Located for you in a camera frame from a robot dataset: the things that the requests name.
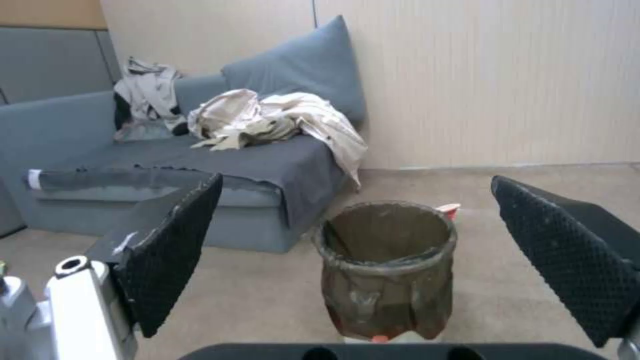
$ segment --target white tape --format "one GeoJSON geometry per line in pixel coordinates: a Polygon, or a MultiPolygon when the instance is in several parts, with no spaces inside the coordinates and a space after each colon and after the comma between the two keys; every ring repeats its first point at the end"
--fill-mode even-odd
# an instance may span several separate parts
{"type": "Polygon", "coordinates": [[[129,244],[129,241],[131,241],[131,239],[133,239],[133,237],[136,236],[137,233],[138,233],[137,231],[134,231],[133,233],[130,233],[129,235],[127,235],[127,237],[124,238],[124,241],[120,243],[120,245],[118,245],[115,249],[113,249],[113,252],[111,253],[111,255],[117,255],[123,252],[124,248],[129,244]]]}
{"type": "Polygon", "coordinates": [[[29,187],[34,190],[42,190],[42,186],[40,186],[40,173],[42,170],[37,168],[29,169],[29,173],[27,175],[27,182],[29,183],[29,187]]]}

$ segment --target gray pillow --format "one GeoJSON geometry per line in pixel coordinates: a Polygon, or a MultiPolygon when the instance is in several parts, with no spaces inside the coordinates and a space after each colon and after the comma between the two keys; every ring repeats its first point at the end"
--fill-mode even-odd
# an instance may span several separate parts
{"type": "Polygon", "coordinates": [[[358,67],[341,15],[311,34],[226,65],[222,74],[230,89],[248,88],[260,97],[308,92],[329,100],[354,126],[365,117],[358,67]]]}

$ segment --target trash can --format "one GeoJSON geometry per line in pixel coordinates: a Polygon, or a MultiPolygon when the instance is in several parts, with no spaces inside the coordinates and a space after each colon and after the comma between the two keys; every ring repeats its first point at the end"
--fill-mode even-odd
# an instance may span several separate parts
{"type": "Polygon", "coordinates": [[[415,331],[430,340],[442,332],[457,241],[446,215],[409,202],[362,203],[318,227],[313,241],[324,303],[343,336],[391,340],[415,331]]]}

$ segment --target floor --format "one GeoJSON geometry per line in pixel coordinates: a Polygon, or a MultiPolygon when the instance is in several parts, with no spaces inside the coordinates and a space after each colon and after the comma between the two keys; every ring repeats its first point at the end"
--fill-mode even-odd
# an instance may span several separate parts
{"type": "MultiPolygon", "coordinates": [[[[490,194],[494,174],[597,202],[640,229],[636,165],[363,171],[360,192],[345,192],[329,213],[368,200],[462,203],[456,220],[454,309],[443,339],[552,341],[615,358],[617,341],[594,349],[509,237],[490,194]]],[[[0,259],[42,297],[53,266],[82,253],[93,241],[89,236],[25,230],[0,240],[0,259]]],[[[307,238],[284,255],[204,249],[167,323],[154,338],[140,340],[137,359],[176,359],[223,342],[339,341],[320,296],[321,265],[307,238]]]]}

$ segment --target sofa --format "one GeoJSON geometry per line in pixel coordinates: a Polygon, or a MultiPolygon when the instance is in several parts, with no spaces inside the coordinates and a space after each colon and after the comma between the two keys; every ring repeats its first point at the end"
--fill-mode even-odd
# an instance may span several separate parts
{"type": "MultiPolygon", "coordinates": [[[[261,97],[311,92],[356,128],[365,103],[342,17],[219,74],[184,78],[174,90],[183,114],[233,88],[261,97]]],[[[210,173],[223,192],[205,245],[286,252],[346,182],[320,141],[298,135],[239,150],[190,149],[197,139],[113,141],[112,92],[0,107],[0,177],[25,224],[102,236],[136,203],[210,173]],[[38,174],[38,186],[29,186],[38,174]]]]}

